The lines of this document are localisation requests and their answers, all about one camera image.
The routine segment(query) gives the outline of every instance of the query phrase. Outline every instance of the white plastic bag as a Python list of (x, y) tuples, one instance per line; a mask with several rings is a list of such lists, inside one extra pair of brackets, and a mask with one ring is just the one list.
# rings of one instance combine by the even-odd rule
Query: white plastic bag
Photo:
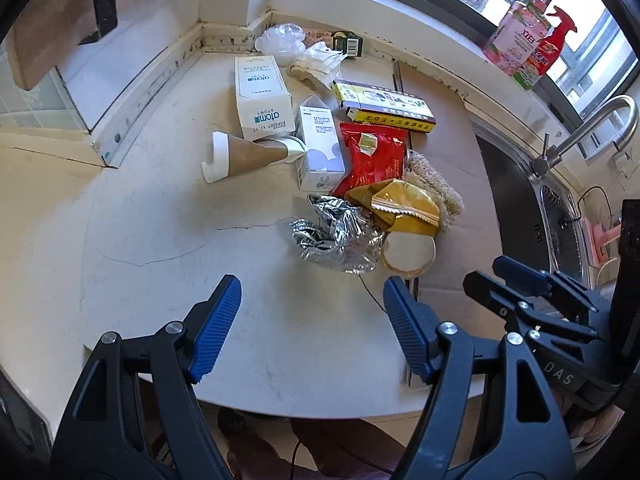
[(255, 40), (255, 47), (265, 56), (273, 56), (278, 66), (289, 66), (305, 51), (305, 31), (293, 23), (268, 28)]
[(321, 86), (330, 89), (340, 73), (340, 63), (346, 57), (338, 50), (331, 50), (324, 41), (318, 41), (296, 58), (289, 68), (289, 75), (300, 81), (309, 79), (317, 89)]

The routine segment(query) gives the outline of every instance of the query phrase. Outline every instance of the red snack bag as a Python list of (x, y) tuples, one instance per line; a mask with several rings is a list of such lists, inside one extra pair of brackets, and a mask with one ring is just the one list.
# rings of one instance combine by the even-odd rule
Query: red snack bag
[(409, 132), (378, 124), (340, 123), (351, 156), (351, 172), (334, 190), (342, 197), (354, 187), (402, 178), (404, 144)]

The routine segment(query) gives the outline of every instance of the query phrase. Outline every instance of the crumpled aluminum foil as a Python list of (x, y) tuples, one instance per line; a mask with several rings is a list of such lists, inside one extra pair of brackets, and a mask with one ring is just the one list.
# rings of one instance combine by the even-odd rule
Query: crumpled aluminum foil
[(352, 274), (375, 269), (384, 232), (369, 211), (333, 196), (308, 195), (320, 217), (319, 224), (305, 219), (290, 225), (302, 248), (300, 259)]

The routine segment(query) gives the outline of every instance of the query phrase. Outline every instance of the blue gripper pad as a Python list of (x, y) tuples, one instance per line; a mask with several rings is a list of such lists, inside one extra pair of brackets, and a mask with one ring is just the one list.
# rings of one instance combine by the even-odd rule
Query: blue gripper pad
[(551, 285), (544, 274), (508, 256), (498, 256), (494, 260), (493, 270), (509, 288), (524, 296), (539, 297), (551, 291)]
[(389, 316), (391, 325), (396, 332), (396, 337), (402, 347), (402, 353), (411, 371), (428, 382), (433, 375), (433, 368), (428, 363), (429, 342), (425, 333), (418, 325), (417, 320), (411, 312), (410, 304), (417, 307), (420, 305), (411, 297), (400, 278), (394, 276), (385, 282), (383, 289), (383, 300), (385, 302), (386, 313)]
[(240, 307), (242, 288), (240, 280), (227, 274), (208, 301), (194, 305), (184, 323), (187, 339), (193, 345), (193, 359), (188, 370), (191, 383), (197, 384), (213, 370), (222, 344)]

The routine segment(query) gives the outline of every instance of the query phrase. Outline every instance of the sink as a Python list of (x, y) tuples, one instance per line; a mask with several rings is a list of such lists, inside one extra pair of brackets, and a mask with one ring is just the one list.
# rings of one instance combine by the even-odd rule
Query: sink
[(531, 157), (494, 126), (470, 114), (494, 195), (502, 252), (536, 270), (565, 274), (589, 285), (587, 252), (574, 199), (562, 182), (536, 178)]

